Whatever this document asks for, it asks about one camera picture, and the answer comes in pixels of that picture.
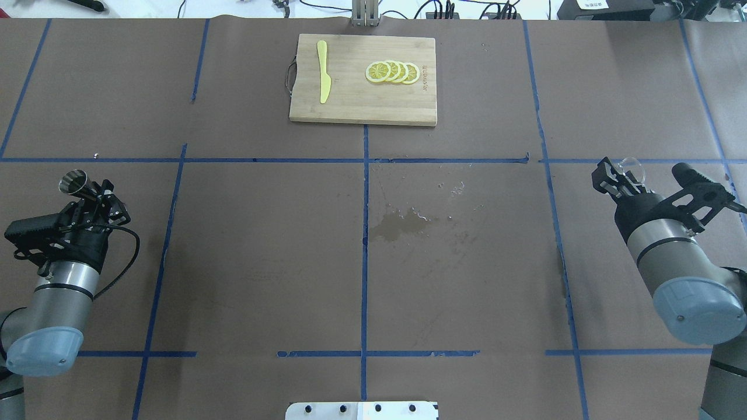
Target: yellow plastic knife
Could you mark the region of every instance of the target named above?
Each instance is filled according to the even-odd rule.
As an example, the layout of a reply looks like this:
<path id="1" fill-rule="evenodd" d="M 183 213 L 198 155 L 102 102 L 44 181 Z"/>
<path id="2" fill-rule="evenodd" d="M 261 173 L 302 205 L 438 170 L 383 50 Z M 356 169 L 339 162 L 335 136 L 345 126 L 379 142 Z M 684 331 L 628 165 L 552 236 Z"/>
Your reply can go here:
<path id="1" fill-rule="evenodd" d="M 317 52 L 319 53 L 319 73 L 321 74 L 321 92 L 319 102 L 325 103 L 329 98 L 329 91 L 332 89 L 332 78 L 326 72 L 326 41 L 317 42 Z"/>

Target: blue tape line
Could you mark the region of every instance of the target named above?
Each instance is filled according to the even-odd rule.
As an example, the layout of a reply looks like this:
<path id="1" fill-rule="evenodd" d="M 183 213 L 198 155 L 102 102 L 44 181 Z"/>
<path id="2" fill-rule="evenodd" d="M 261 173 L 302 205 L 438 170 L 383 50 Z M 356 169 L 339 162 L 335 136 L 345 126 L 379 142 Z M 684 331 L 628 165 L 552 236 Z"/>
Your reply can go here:
<path id="1" fill-rule="evenodd" d="M 7 163 L 177 163 L 179 158 L 0 158 Z"/>
<path id="2" fill-rule="evenodd" d="M 143 357 L 142 351 L 80 350 L 78 357 Z"/>
<path id="3" fill-rule="evenodd" d="M 174 184 L 174 194 L 171 197 L 171 208 L 169 210 L 169 221 L 166 225 L 166 235 L 164 237 L 164 247 L 161 250 L 161 263 L 158 265 L 158 278 L 155 282 L 155 292 L 153 293 L 153 305 L 150 309 L 150 321 L 148 322 L 148 335 L 145 340 L 145 349 L 143 351 L 143 363 L 140 366 L 140 380 L 137 382 L 137 394 L 132 408 L 132 420 L 137 420 L 140 413 L 140 402 L 143 399 L 143 387 L 145 386 L 145 376 L 148 371 L 148 358 L 150 356 L 150 347 L 153 340 L 153 330 L 155 329 L 155 316 L 158 313 L 158 301 L 161 298 L 161 285 L 164 281 L 164 270 L 166 267 L 166 255 L 169 251 L 171 241 L 171 228 L 174 224 L 174 213 L 176 212 L 176 200 L 179 197 L 179 187 L 182 184 L 182 171 L 185 166 L 185 156 L 187 155 L 187 145 L 182 146 L 182 155 L 179 158 L 179 169 L 176 172 L 176 183 Z"/>
<path id="4" fill-rule="evenodd" d="M 505 159 L 461 159 L 461 158 L 377 158 L 368 159 L 369 163 L 376 164 L 515 164 L 529 163 L 528 158 L 505 158 Z M 677 164 L 686 162 L 689 164 L 723 164 L 719 159 L 638 159 L 643 164 Z M 0 162 L 6 163 L 127 163 L 127 164 L 153 164 L 169 163 L 175 164 L 182 161 L 180 158 L 0 158 Z M 585 158 L 549 158 L 551 164 L 597 164 L 598 159 Z M 225 164 L 225 163 L 286 163 L 286 164 L 361 164 L 363 159 L 359 158 L 185 158 L 185 163 L 196 164 Z M 747 164 L 747 159 L 726 159 L 727 164 Z"/>
<path id="5" fill-rule="evenodd" d="M 361 401 L 368 398 L 368 125 L 363 125 L 363 264 L 361 272 Z"/>
<path id="6" fill-rule="evenodd" d="M 370 357 L 474 357 L 479 350 L 373 350 Z"/>
<path id="7" fill-rule="evenodd" d="M 623 348 L 579 350 L 581 356 L 667 356 L 667 355 L 710 355 L 710 348 Z M 573 350 L 546 350 L 545 356 L 573 356 Z"/>
<path id="8" fill-rule="evenodd" d="M 362 357 L 359 350 L 279 351 L 281 359 L 293 357 Z M 367 350 L 366 357 L 473 357 L 479 350 Z"/>
<path id="9" fill-rule="evenodd" d="M 186 158 L 187 163 L 361 164 L 356 158 Z"/>
<path id="10" fill-rule="evenodd" d="M 527 164 L 529 157 L 523 158 L 378 158 L 371 159 L 375 164 Z"/>
<path id="11" fill-rule="evenodd" d="M 197 99 L 197 87 L 199 86 L 199 74 L 202 72 L 202 59 L 205 57 L 205 44 L 208 42 L 208 29 L 210 28 L 210 19 L 205 19 L 205 27 L 202 30 L 202 45 L 199 47 L 199 58 L 197 59 L 197 71 L 194 73 L 194 89 L 192 90 L 191 100 Z"/>
<path id="12" fill-rule="evenodd" d="M 143 357 L 144 351 L 81 350 L 78 357 Z M 196 351 L 151 351 L 148 357 L 197 357 Z"/>
<path id="13" fill-rule="evenodd" d="M 196 351 L 151 351 L 148 357 L 197 357 Z"/>
<path id="14" fill-rule="evenodd" d="M 611 161 L 621 161 L 621 158 L 610 158 Z M 597 164 L 600 159 L 555 159 L 549 158 L 547 162 L 550 164 Z M 686 162 L 689 164 L 721 164 L 722 161 L 719 159 L 638 159 L 642 164 L 678 164 L 680 162 Z"/>
<path id="15" fill-rule="evenodd" d="M 548 193 L 550 194 L 550 207 L 553 215 L 553 228 L 555 229 L 555 242 L 557 243 L 560 261 L 562 262 L 562 280 L 565 285 L 565 307 L 568 313 L 568 325 L 571 330 L 571 343 L 574 351 L 574 363 L 576 365 L 576 379 L 578 382 L 578 394 L 580 396 L 581 411 L 584 420 L 589 420 L 589 407 L 586 403 L 586 387 L 583 383 L 583 370 L 581 368 L 581 356 L 578 351 L 578 337 L 576 334 L 576 323 L 573 316 L 573 302 L 571 301 L 571 288 L 568 284 L 568 271 L 565 265 L 565 254 L 562 248 L 562 238 L 560 236 L 560 222 L 558 221 L 557 207 L 555 204 L 555 190 L 553 189 L 553 180 L 550 172 L 550 163 L 548 162 L 548 145 L 545 140 L 545 130 L 542 127 L 542 119 L 539 116 L 539 93 L 537 91 L 537 80 L 534 73 L 534 61 L 532 59 L 532 46 L 529 39 L 529 27 L 527 21 L 521 21 L 524 25 L 524 43 L 527 46 L 527 61 L 529 64 L 529 76 L 532 81 L 532 93 L 534 96 L 534 110 L 537 115 L 537 129 L 539 137 L 542 139 L 542 158 L 545 163 L 545 177 L 548 184 Z"/>
<path id="16" fill-rule="evenodd" d="M 277 356 L 286 357 L 360 357 L 360 350 L 279 351 Z"/>
<path id="17" fill-rule="evenodd" d="M 708 126 L 710 127 L 710 132 L 713 134 L 713 139 L 716 142 L 716 148 L 719 151 L 719 157 L 721 158 L 721 163 L 724 165 L 724 171 L 726 171 L 726 175 L 729 177 L 729 185 L 731 186 L 731 193 L 734 194 L 734 196 L 737 198 L 737 202 L 741 202 L 740 195 L 737 193 L 737 187 L 734 185 L 734 177 L 731 175 L 731 169 L 729 169 L 729 163 L 726 159 L 726 154 L 724 153 L 724 147 L 721 144 L 721 138 L 719 136 L 718 130 L 716 130 L 716 124 L 713 122 L 713 115 L 710 113 L 710 106 L 708 106 L 708 101 L 705 99 L 705 93 L 703 92 L 703 86 L 700 82 L 700 76 L 698 76 L 698 70 L 695 68 L 695 61 L 692 59 L 692 53 L 690 52 L 690 42 L 687 39 L 687 31 L 685 31 L 685 21 L 680 18 L 680 32 L 682 33 L 682 41 L 685 45 L 685 52 L 687 55 L 687 61 L 690 64 L 690 71 L 692 71 L 692 78 L 695 79 L 695 86 L 698 88 L 698 95 L 701 97 L 701 102 L 703 103 L 703 109 L 705 110 L 706 118 L 708 119 Z M 747 235 L 747 217 L 743 213 L 739 213 L 740 220 L 742 221 L 742 229 L 744 229 L 745 234 Z"/>
<path id="18" fill-rule="evenodd" d="M 37 52 L 34 54 L 34 59 L 31 60 L 31 66 L 28 68 L 28 73 L 26 73 L 26 80 L 23 81 L 23 87 L 21 88 L 21 93 L 18 95 L 18 101 L 16 101 L 16 107 L 13 109 L 13 115 L 10 116 L 10 122 L 7 125 L 7 130 L 5 131 L 5 137 L 3 138 L 2 145 L 0 146 L 0 158 L 5 154 L 5 148 L 7 147 L 7 142 L 10 140 L 10 133 L 13 132 L 13 126 L 16 124 L 16 117 L 18 117 L 18 111 L 21 110 L 21 102 L 23 102 L 23 97 L 26 96 L 26 89 L 28 89 L 28 83 L 31 81 L 31 76 L 34 74 L 34 69 L 37 66 L 37 62 L 39 60 L 39 55 L 42 53 L 42 47 L 44 46 L 44 40 L 46 40 L 46 35 L 49 32 L 49 26 L 52 24 L 51 19 L 47 19 L 46 25 L 44 25 L 44 32 L 42 32 L 42 37 L 39 39 L 39 45 L 37 46 Z"/>

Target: cable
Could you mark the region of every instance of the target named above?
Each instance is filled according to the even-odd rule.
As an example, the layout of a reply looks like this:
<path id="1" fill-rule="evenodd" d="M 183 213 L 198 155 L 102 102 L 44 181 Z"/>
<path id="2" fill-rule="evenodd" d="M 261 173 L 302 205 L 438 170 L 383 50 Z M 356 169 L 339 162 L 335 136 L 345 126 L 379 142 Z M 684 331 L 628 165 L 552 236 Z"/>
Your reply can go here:
<path id="1" fill-rule="evenodd" d="M 95 295 L 93 295 L 93 299 L 96 300 L 99 297 L 101 297 L 102 294 L 106 293 L 107 290 L 109 290 L 110 288 L 112 288 L 112 286 L 114 286 L 115 284 L 117 284 L 117 282 L 120 281 L 120 279 L 125 275 L 125 273 L 127 272 L 127 270 L 129 270 L 130 267 L 132 267 L 132 265 L 135 263 L 135 260 L 137 259 L 137 254 L 140 252 L 140 236 L 137 236 L 137 233 L 131 231 L 130 229 L 127 229 L 126 227 L 121 227 L 121 226 L 116 226 L 116 225 L 109 225 L 109 224 L 106 224 L 106 225 L 86 225 L 86 226 L 82 226 L 82 227 L 101 227 L 101 228 L 104 228 L 104 229 L 121 230 L 123 232 L 129 233 L 130 235 L 132 235 L 133 238 L 135 238 L 135 251 L 132 253 L 132 258 L 130 259 L 130 262 L 127 263 L 127 265 L 125 266 L 125 269 L 122 270 L 122 272 L 120 273 L 119 276 L 114 277 L 114 280 L 111 280 L 111 282 L 109 284 L 107 284 L 106 287 L 104 287 L 103 289 L 101 289 L 101 291 L 99 291 L 99 293 L 96 293 Z"/>
<path id="2" fill-rule="evenodd" d="M 184 7 L 184 5 L 185 5 L 185 3 L 186 3 L 186 2 L 187 2 L 187 0 L 184 0 L 184 1 L 182 1 L 182 3 L 181 3 L 181 4 L 179 5 L 179 11 L 178 11 L 178 12 L 176 12 L 176 18 L 177 18 L 177 19 L 178 19 L 178 18 L 180 17 L 179 15 L 181 15 L 181 14 L 182 14 L 182 7 Z"/>
<path id="3" fill-rule="evenodd" d="M 511 3 L 509 3 L 508 1 L 506 1 L 506 4 L 505 4 L 505 5 L 503 6 L 503 8 L 502 8 L 502 9 L 500 10 L 500 13 L 498 14 L 498 16 L 496 16 L 496 17 L 495 17 L 495 18 L 493 18 L 493 19 L 503 19 L 503 17 L 504 17 L 504 16 L 506 16 L 507 14 L 508 14 L 508 15 L 509 15 L 509 17 L 510 17 L 510 13 L 509 13 L 509 7 L 511 7 Z"/>
<path id="4" fill-rule="evenodd" d="M 485 13 L 487 13 L 488 9 L 491 6 L 498 6 L 498 14 L 500 14 L 500 3 L 488 3 L 488 5 L 485 6 L 485 8 L 483 9 L 483 12 L 480 14 L 480 18 L 479 19 L 482 19 L 483 16 L 485 16 Z"/>
<path id="5" fill-rule="evenodd" d="M 335 10 L 341 10 L 341 11 L 344 11 L 344 12 L 352 12 L 352 11 L 353 11 L 353 9 L 346 9 L 346 8 L 343 8 L 343 7 L 335 7 L 335 6 L 320 6 L 319 4 L 311 4 L 311 3 L 306 3 L 306 2 L 305 2 L 305 1 L 303 1 L 303 0 L 298 0 L 298 1 L 300 1 L 300 2 L 301 2 L 301 4 L 305 4 L 305 5 L 307 5 L 307 6 L 311 6 L 311 7 L 319 7 L 320 9 L 335 9 Z"/>
<path id="6" fill-rule="evenodd" d="M 423 11 L 423 9 L 429 4 L 429 3 L 438 3 L 438 9 L 435 9 L 433 12 L 433 16 L 436 17 L 439 13 L 443 13 L 444 11 L 444 5 L 441 3 L 441 0 L 428 0 L 423 5 L 420 6 L 417 12 L 415 12 L 415 17 L 413 19 L 417 19 L 418 15 L 420 15 L 420 12 Z"/>
<path id="7" fill-rule="evenodd" d="M 396 14 L 398 14 L 398 15 L 402 16 L 402 17 L 403 17 L 403 18 L 405 18 L 405 19 L 409 19 L 409 17 L 407 17 L 407 16 L 403 15 L 403 14 L 402 14 L 402 12 L 398 12 L 398 11 L 396 11 L 396 10 L 387 10 L 386 12 L 382 12 L 382 13 L 381 13 L 381 16 L 384 16 L 384 15 L 386 15 L 387 13 L 396 13 Z"/>
<path id="8" fill-rule="evenodd" d="M 672 16 L 672 20 L 677 20 L 682 17 L 682 13 L 685 13 L 685 6 L 682 5 L 682 2 L 679 0 L 674 0 L 672 2 L 677 7 L 677 14 L 675 16 Z"/>

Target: lemon slice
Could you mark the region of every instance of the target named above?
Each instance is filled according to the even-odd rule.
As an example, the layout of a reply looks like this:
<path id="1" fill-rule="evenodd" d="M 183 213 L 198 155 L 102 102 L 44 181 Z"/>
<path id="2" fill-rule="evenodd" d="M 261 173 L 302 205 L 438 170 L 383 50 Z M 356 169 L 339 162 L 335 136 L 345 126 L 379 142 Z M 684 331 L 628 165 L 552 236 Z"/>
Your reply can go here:
<path id="1" fill-rule="evenodd" d="M 402 84 L 413 84 L 420 79 L 420 67 L 413 63 L 404 63 L 407 67 L 407 77 L 402 80 Z"/>
<path id="2" fill-rule="evenodd" d="M 397 78 L 400 78 L 400 76 L 403 73 L 402 67 L 399 65 L 399 61 L 394 60 L 387 60 L 387 64 L 389 64 L 391 71 L 389 72 L 389 77 L 386 78 L 386 81 L 393 81 Z"/>
<path id="3" fill-rule="evenodd" d="M 366 79 L 372 83 L 386 81 L 391 72 L 391 66 L 386 61 L 374 61 L 366 67 Z"/>
<path id="4" fill-rule="evenodd" d="M 397 65 L 402 69 L 402 75 L 391 81 L 392 83 L 402 83 L 403 81 L 407 80 L 407 76 L 410 74 L 409 67 L 407 67 L 403 62 L 398 61 Z"/>

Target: white label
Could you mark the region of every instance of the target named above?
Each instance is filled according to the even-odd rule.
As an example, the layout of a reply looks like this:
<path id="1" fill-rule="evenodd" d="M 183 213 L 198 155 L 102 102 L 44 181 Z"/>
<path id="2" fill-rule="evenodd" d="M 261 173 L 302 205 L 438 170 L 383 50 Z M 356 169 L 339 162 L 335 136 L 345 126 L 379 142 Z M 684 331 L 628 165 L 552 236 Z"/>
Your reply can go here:
<path id="1" fill-rule="evenodd" d="M 431 401 L 295 403 L 285 420 L 438 420 L 437 406 Z"/>
<path id="2" fill-rule="evenodd" d="M 609 9 L 607 0 L 576 0 L 581 10 Z"/>

